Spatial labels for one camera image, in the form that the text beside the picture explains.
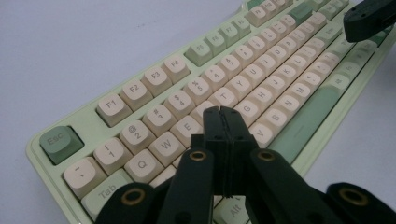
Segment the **white surface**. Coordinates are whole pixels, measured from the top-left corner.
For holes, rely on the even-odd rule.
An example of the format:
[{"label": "white surface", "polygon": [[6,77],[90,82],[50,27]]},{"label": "white surface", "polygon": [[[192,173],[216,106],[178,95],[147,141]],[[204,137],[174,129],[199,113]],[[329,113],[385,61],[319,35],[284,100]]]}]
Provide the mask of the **white surface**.
[{"label": "white surface", "polygon": [[[66,223],[29,139],[229,18],[240,0],[0,2],[0,223]],[[346,181],[396,209],[396,48],[306,179]]]}]

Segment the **keyboard frame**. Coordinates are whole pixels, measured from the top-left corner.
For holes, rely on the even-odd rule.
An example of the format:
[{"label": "keyboard frame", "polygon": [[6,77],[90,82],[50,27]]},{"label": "keyboard frame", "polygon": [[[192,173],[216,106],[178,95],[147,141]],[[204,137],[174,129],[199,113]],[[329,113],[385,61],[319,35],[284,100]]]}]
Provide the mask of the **keyboard frame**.
[{"label": "keyboard frame", "polygon": [[[296,0],[294,3],[280,12],[278,15],[274,16],[271,20],[266,22],[262,27],[265,27],[271,24],[272,21],[276,21],[282,15],[286,14],[290,11],[293,6],[301,3],[302,1]],[[238,13],[245,14],[247,12],[247,5],[248,0],[244,1],[244,4],[241,6]],[[348,10],[349,8],[353,7],[354,3],[350,2],[349,5],[337,15],[337,17],[341,17],[343,12]],[[254,35],[257,34],[258,28],[252,27],[252,32]],[[199,36],[195,40],[202,39],[206,34]],[[249,34],[240,40],[243,42],[247,40],[252,34]],[[355,78],[355,80],[351,83],[350,87],[344,93],[342,98],[339,100],[338,104],[332,110],[332,112],[328,115],[328,117],[323,121],[321,126],[318,128],[314,136],[311,140],[307,143],[304,147],[302,152],[299,154],[297,159],[292,163],[292,167],[302,176],[306,174],[309,170],[317,156],[320,154],[321,150],[326,146],[327,142],[332,137],[332,134],[337,129],[338,125],[342,122],[344,116],[347,114],[349,109],[353,106],[354,102],[357,100],[361,91],[364,89],[367,82],[370,80],[371,76],[374,74],[375,70],[384,60],[386,55],[389,53],[393,43],[396,41],[396,29],[393,29],[388,37],[384,40],[380,48],[376,51],[381,51],[381,53],[374,53],[370,61],[364,65],[360,74]],[[185,52],[187,48],[190,46],[190,43],[175,52]],[[222,53],[211,59],[208,63],[218,62],[224,55],[229,54],[233,51],[234,48],[229,48],[224,50]],[[163,62],[163,59],[159,60],[158,62],[154,63],[154,65],[160,65]],[[108,128],[106,124],[102,121],[102,119],[96,114],[96,106],[98,100],[103,96],[115,92],[120,93],[122,85],[126,83],[122,82],[120,85],[113,88],[111,91],[105,92],[103,95],[93,99],[80,109],[76,110],[75,112],[69,114],[66,118],[63,118],[56,123],[52,124],[48,128],[44,129],[40,133],[37,133],[29,142],[26,148],[26,154],[30,162],[35,167],[36,171],[39,173],[40,177],[44,181],[45,185],[49,189],[50,193],[52,194],[53,198],[59,204],[61,209],[63,210],[65,216],[70,222],[73,223],[90,223],[92,222],[91,218],[87,213],[84,212],[84,208],[82,204],[79,202],[78,198],[73,194],[71,189],[67,186],[62,178],[62,173],[64,170],[72,163],[80,160],[81,158],[90,156],[94,151],[95,147],[99,144],[103,143],[109,136],[117,136],[119,135],[120,131],[123,127],[125,127],[131,120],[141,119],[146,111],[153,107],[156,104],[163,102],[167,96],[173,92],[175,89],[181,89],[189,80],[193,77],[197,77],[205,70],[205,67],[196,67],[195,64],[191,63],[190,61],[185,61],[186,65],[193,70],[193,75],[188,75],[187,77],[180,80],[177,84],[174,85],[173,88],[163,92],[152,101],[141,107],[139,110],[134,112],[131,116],[127,119],[124,119],[117,125],[112,128]],[[141,78],[143,76],[143,72],[141,71],[137,73],[136,76],[133,78]],[[61,162],[58,165],[53,165],[42,150],[41,146],[39,145],[39,137],[50,130],[55,126],[72,126],[78,136],[84,142],[84,148],[76,152],[73,156],[69,157],[65,161]],[[87,127],[90,128],[90,132],[83,132],[82,130],[86,130]]]}]

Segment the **green spacebar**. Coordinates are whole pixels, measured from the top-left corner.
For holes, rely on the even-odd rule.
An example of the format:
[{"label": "green spacebar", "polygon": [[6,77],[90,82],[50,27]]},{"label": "green spacebar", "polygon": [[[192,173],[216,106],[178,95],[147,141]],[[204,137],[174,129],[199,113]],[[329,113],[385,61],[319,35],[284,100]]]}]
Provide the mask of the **green spacebar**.
[{"label": "green spacebar", "polygon": [[319,88],[268,148],[279,152],[289,163],[294,161],[339,97],[332,88]]}]

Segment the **mechanical keyboard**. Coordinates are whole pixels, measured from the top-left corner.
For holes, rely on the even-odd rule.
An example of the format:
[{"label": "mechanical keyboard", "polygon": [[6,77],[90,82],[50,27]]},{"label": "mechanical keyboard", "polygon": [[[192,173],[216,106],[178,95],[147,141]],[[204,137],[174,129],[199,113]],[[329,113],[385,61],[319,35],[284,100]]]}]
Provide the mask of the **mechanical keyboard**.
[{"label": "mechanical keyboard", "polygon": [[[38,133],[27,155],[71,223],[92,223],[117,188],[176,171],[203,111],[238,110],[260,147],[304,175],[396,40],[346,42],[348,0],[250,0],[230,19]],[[214,222],[248,223],[244,197]]]}]

